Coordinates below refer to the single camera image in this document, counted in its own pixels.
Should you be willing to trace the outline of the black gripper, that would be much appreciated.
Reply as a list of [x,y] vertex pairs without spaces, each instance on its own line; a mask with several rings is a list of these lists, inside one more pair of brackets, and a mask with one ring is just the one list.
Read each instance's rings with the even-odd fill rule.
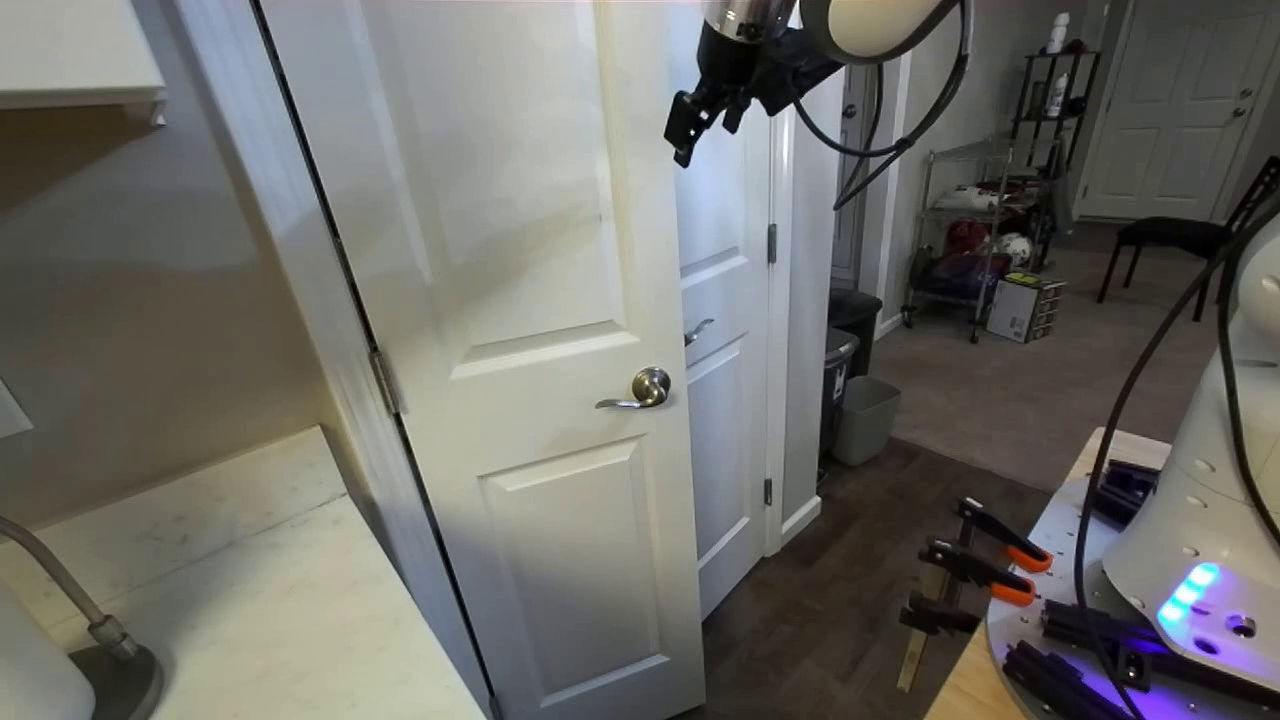
[[824,85],[837,74],[837,60],[824,58],[801,28],[770,28],[756,42],[731,42],[706,24],[695,74],[695,88],[678,93],[666,120],[666,140],[673,146],[673,162],[682,170],[691,165],[706,128],[737,128],[748,105],[761,105],[770,116],[784,114],[806,93]]

